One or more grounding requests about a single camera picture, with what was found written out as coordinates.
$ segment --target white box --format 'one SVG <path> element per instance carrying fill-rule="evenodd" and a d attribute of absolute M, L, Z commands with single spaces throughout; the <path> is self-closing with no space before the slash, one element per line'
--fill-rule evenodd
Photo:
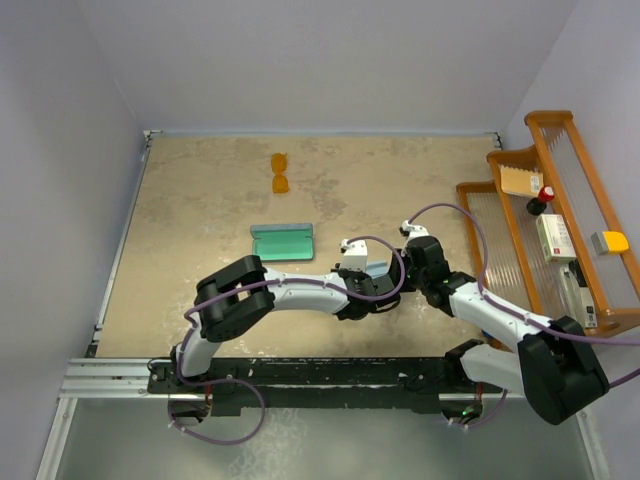
<path fill-rule="evenodd" d="M 562 215 L 540 215 L 536 219 L 536 228 L 545 262 L 569 263 L 576 258 Z"/>

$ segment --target white metal frame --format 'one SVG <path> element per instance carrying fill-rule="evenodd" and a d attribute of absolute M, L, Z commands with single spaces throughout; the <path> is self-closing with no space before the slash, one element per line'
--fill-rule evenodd
<path fill-rule="evenodd" d="M 113 284 L 120 265 L 120 259 L 122 258 L 124 245 L 135 210 L 140 186 L 142 185 L 142 179 L 146 170 L 149 154 L 151 153 L 153 139 L 165 135 L 166 134 L 162 131 L 145 132 L 147 144 L 141 159 L 143 166 L 140 169 L 135 195 L 133 196 L 131 205 L 129 206 L 126 223 L 122 231 L 122 236 L 109 274 L 109 281 L 98 313 L 95 333 L 92 341 L 93 344 L 97 344 L 100 341 L 102 326 L 109 306 Z M 492 135 L 494 140 L 496 137 L 499 139 L 497 134 L 492 133 Z M 147 391 L 149 380 L 147 364 L 149 361 L 150 359 L 126 358 L 80 358 L 69 361 L 67 373 L 58 397 L 58 406 L 49 431 L 47 444 L 40 461 L 36 480 L 55 480 L 65 449 L 69 429 L 73 422 L 78 399 L 128 399 L 132 401 L 144 399 L 168 399 L 168 395 L 152 395 Z M 499 395 L 495 394 L 484 395 L 485 398 L 498 398 L 498 396 Z M 176 400 L 197 400 L 202 398 L 202 396 L 195 394 L 181 394 L 171 395 L 171 398 Z M 472 400 L 473 395 L 442 394 L 439 398 L 440 401 Z M 509 398 L 522 397 L 513 395 Z M 577 418 L 594 478 L 596 480 L 610 480 L 611 474 L 604 449 L 600 442 L 594 415 L 589 408 L 586 408 L 577 414 Z"/>

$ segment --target gray wall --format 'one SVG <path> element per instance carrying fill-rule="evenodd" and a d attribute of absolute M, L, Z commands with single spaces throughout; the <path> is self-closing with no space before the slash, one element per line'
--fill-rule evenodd
<path fill-rule="evenodd" d="M 0 5 L 0 471 L 33 478 L 83 355 L 141 127 L 72 0 Z"/>
<path fill-rule="evenodd" d="M 503 129 L 576 0 L 78 0 L 145 128 Z"/>
<path fill-rule="evenodd" d="M 506 132 L 509 148 L 531 144 L 524 126 L 536 109 L 573 110 L 607 193 L 640 252 L 640 3 L 581 0 Z M 640 338 L 640 331 L 628 336 Z M 637 348 L 599 349 L 610 380 L 640 366 Z M 640 378 L 595 404 L 616 479 L 637 479 Z"/>

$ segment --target beige table surface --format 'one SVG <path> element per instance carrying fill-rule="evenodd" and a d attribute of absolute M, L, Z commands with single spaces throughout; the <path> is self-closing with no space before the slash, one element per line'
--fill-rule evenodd
<path fill-rule="evenodd" d="M 361 234 L 401 246 L 398 227 L 424 205 L 457 203 L 456 184 L 491 178 L 487 137 L 158 138 L 154 140 L 108 306 L 100 357 L 166 356 L 187 327 L 201 278 L 251 252 L 249 226 L 311 222 L 312 262 L 272 265 L 324 274 L 339 242 Z M 271 192 L 270 156 L 289 155 L 290 192 Z M 419 222 L 452 269 L 472 273 L 461 215 L 440 208 Z M 368 242 L 369 261 L 387 260 Z M 361 321 L 318 312 L 269 314 L 221 356 L 432 356 L 477 336 L 471 324 L 419 294 Z"/>

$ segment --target green tray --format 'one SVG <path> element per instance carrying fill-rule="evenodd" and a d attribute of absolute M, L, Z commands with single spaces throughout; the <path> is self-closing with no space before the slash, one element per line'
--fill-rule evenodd
<path fill-rule="evenodd" d="M 310 223 L 252 225 L 253 254 L 263 262 L 313 259 L 313 226 Z"/>

